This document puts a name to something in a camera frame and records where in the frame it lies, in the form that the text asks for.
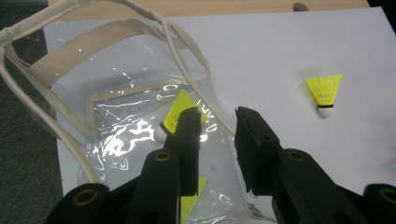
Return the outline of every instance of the gray carpet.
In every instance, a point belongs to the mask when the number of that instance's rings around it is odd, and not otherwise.
[[[0,1],[0,29],[34,14],[42,4],[9,5]],[[19,41],[15,48],[26,60],[45,53],[43,34],[39,43]],[[40,96],[7,64],[30,96]],[[0,223],[43,223],[62,199],[62,180],[56,138],[44,130],[0,78]]]

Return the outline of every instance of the table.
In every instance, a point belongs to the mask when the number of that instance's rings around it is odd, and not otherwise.
[[[49,4],[53,4],[59,0],[49,0]],[[241,14],[241,13],[260,13],[260,12],[292,12],[293,5],[299,1],[283,0],[137,0],[136,3],[147,7],[153,11],[157,11],[164,16],[203,16],[203,15],[219,15],[219,14]],[[335,10],[348,8],[369,7],[365,0],[304,0],[300,3],[306,5],[309,10]],[[96,8],[100,13],[87,12],[82,9],[76,13],[70,14],[68,18],[98,18],[107,14],[108,16],[118,16],[121,14],[118,10],[108,10],[106,3]]]

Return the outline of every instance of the yellow shuttlecock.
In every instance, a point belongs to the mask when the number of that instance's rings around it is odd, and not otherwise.
[[[197,105],[198,103],[185,90],[181,90],[165,120],[154,130],[154,139],[159,142],[164,142],[168,134],[175,133],[180,113],[185,109],[192,108]],[[201,122],[206,122],[207,116],[205,116],[201,110],[200,112]]]
[[[311,77],[305,80],[309,90],[318,103],[318,113],[323,117],[329,117],[334,111],[334,98],[340,86],[343,74],[329,75],[324,77]]]

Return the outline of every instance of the clear plastic bag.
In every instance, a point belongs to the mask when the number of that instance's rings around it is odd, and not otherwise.
[[[100,20],[67,17],[77,8],[104,3],[119,12],[117,18],[106,13]],[[16,52],[13,44],[42,28],[48,53],[28,63],[29,52]],[[5,58],[50,110],[15,83]],[[61,1],[3,30],[0,61],[8,86],[81,164],[78,183],[101,182],[110,189],[139,176],[146,156],[162,148],[154,129],[185,90],[208,118],[199,153],[199,176],[206,182],[187,223],[225,223],[236,214],[248,215],[225,132],[233,128],[216,106],[207,62],[188,35],[163,16],[131,1]]]

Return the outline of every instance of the shuttlecock cork base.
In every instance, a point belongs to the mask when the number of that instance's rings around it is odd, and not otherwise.
[[[318,113],[327,118],[334,112],[334,98],[340,86],[343,74],[323,77],[311,77],[305,80],[318,103]]]

